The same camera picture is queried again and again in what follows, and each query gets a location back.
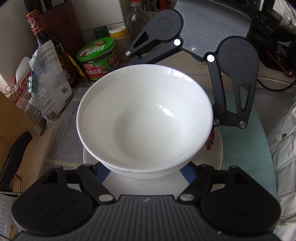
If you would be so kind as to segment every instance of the cardboard box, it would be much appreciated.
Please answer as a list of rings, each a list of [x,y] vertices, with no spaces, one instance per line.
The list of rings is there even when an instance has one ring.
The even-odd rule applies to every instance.
[[[15,141],[33,126],[34,121],[0,92],[0,171]]]

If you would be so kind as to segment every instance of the bottle cap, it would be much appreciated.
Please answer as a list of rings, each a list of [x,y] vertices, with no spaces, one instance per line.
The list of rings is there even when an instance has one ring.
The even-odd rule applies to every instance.
[[[108,37],[109,34],[108,34],[107,26],[101,26],[101,27],[95,28],[94,34],[97,39]]]
[[[109,30],[111,38],[119,38],[126,35],[128,32],[125,26]]]
[[[131,7],[138,7],[141,6],[142,3],[139,0],[131,0]]]

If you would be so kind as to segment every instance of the green jar lid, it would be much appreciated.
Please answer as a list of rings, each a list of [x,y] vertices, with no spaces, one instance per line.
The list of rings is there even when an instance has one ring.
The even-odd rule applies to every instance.
[[[115,45],[114,39],[110,37],[105,37],[97,39],[88,45],[84,46],[76,55],[76,58],[80,62],[88,61],[100,57],[101,55],[107,53]]]
[[[103,38],[103,37],[108,37],[109,33],[107,30],[107,26],[101,26],[98,28],[94,29],[94,34],[96,36],[97,39]]]

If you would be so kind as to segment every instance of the glass bottle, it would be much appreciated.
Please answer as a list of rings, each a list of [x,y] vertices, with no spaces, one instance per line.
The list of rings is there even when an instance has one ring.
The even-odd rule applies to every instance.
[[[44,27],[43,23],[40,20],[40,14],[38,10],[34,10],[27,15],[27,21],[31,26],[31,30],[35,35],[38,45],[42,46],[47,41],[51,40],[54,44],[55,50],[59,57],[59,61],[63,68],[63,71],[67,77],[67,80],[72,88],[74,88],[78,84],[78,78],[76,73],[74,72],[68,57],[61,45],[61,43],[53,36],[51,36],[46,28]]]
[[[126,19],[126,25],[131,43],[143,30],[145,25],[149,22],[149,15],[141,9],[141,2],[139,0],[131,0],[132,10]]]
[[[142,1],[142,9],[148,13],[150,19],[158,12],[156,8],[157,0],[141,0]]]

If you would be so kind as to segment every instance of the teal cloth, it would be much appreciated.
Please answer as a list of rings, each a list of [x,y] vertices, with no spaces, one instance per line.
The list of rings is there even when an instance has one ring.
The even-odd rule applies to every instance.
[[[212,89],[210,100],[214,102]],[[246,99],[246,92],[241,93],[242,100]],[[225,90],[227,109],[236,113],[234,92]],[[264,187],[271,195],[277,197],[276,181],[271,154],[266,136],[259,117],[252,108],[248,125],[245,129],[237,127],[220,126],[223,141],[223,155],[225,169],[237,165]]]

